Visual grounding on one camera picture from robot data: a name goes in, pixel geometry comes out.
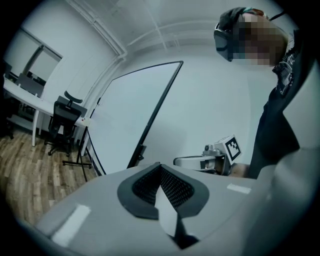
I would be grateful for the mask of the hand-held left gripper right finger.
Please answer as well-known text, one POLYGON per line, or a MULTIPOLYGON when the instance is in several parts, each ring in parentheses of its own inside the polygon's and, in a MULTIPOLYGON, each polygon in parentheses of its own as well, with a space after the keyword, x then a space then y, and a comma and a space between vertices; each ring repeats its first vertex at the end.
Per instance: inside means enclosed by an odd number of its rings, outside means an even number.
POLYGON ((265 256, 275 248, 271 188, 275 166, 264 167, 257 179, 201 173, 178 166, 165 170, 192 184, 192 199, 201 206, 182 216, 184 242, 192 245, 169 256, 265 256))

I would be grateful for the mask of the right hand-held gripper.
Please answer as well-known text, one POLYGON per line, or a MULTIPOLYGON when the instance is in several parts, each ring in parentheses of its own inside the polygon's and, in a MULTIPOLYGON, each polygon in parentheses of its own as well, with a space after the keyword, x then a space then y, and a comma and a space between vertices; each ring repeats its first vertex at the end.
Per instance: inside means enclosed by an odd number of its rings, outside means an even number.
MULTIPOLYGON (((235 135, 226 136, 213 144, 207 144, 202 152, 203 157, 211 157, 214 160, 223 160, 222 170, 223 176, 228 176, 231 172, 231 166, 236 159, 242 154, 242 150, 238 144, 235 135)), ((173 160, 173 165, 189 169, 201 171, 201 156, 177 157, 173 160)))

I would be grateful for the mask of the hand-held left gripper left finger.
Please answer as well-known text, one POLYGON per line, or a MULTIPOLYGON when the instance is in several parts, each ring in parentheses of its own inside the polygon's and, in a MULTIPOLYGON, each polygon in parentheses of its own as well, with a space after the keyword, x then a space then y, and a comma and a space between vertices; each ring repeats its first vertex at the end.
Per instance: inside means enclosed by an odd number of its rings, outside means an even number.
POLYGON ((36 228, 60 254, 172 256, 179 252, 155 207, 158 188, 186 200, 186 176, 161 163, 94 178, 54 205, 36 228))

